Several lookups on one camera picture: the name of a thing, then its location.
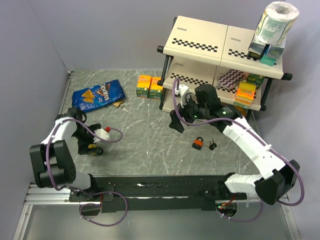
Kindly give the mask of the yellow padlock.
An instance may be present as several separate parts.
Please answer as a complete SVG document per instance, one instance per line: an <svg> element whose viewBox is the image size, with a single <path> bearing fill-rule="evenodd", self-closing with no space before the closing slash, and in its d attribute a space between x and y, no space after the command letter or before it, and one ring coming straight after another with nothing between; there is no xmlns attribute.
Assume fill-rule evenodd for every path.
<svg viewBox="0 0 320 240"><path fill-rule="evenodd" d="M89 144L88 145L88 148L95 148L95 147L99 147L99 146L97 146L96 144Z"/></svg>

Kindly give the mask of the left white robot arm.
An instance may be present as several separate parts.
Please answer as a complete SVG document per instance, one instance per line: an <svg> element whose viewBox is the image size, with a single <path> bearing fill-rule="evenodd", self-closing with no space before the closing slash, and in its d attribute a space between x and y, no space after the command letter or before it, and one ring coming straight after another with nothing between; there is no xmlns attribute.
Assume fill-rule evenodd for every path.
<svg viewBox="0 0 320 240"><path fill-rule="evenodd" d="M87 201L95 200L99 195L97 181L90 173L81 173L70 153L72 138L77 139L79 155L101 155L104 150L97 146L102 134L102 126L95 123L86 125L87 115L75 107L69 108L67 113L59 114L55 118L54 127L48 137L40 144L30 147L29 155L35 184L39 188L72 188L81 190L81 195Z"/></svg>

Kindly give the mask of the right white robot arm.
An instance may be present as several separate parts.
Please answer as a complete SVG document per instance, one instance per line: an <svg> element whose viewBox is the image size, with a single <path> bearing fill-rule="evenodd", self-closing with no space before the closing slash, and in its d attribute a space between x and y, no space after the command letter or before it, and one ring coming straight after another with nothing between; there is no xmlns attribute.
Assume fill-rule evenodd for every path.
<svg viewBox="0 0 320 240"><path fill-rule="evenodd" d="M204 84L190 92L189 87L176 78L172 85L172 100L171 129L183 133L184 126L197 126L195 120L200 120L200 125L209 124L234 142L258 169L259 173L252 175L227 174L218 187L223 199L246 193L258 195L264 203L273 205L298 182L300 197L292 205L303 201L305 189L299 174L300 165L277 153L233 105L222 104L214 86Z"/></svg>

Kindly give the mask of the black-headed keys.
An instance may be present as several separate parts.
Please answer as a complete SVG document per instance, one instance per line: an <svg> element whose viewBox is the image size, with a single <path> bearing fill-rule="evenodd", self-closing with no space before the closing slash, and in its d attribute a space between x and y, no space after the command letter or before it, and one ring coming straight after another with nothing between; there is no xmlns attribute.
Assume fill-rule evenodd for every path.
<svg viewBox="0 0 320 240"><path fill-rule="evenodd" d="M209 140L208 148L209 148L211 151L213 151L216 147L217 147L217 144L215 143L214 139L212 138L211 140Z"/></svg>

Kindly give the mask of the orange padlock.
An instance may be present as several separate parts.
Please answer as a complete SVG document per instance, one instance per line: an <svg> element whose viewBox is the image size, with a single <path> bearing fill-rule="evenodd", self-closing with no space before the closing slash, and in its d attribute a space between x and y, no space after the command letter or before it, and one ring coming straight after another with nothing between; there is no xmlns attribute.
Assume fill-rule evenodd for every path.
<svg viewBox="0 0 320 240"><path fill-rule="evenodd" d="M203 138L201 136L197 137L193 144L192 144L192 147L197 149L197 150L201 150L202 147L203 147Z"/></svg>

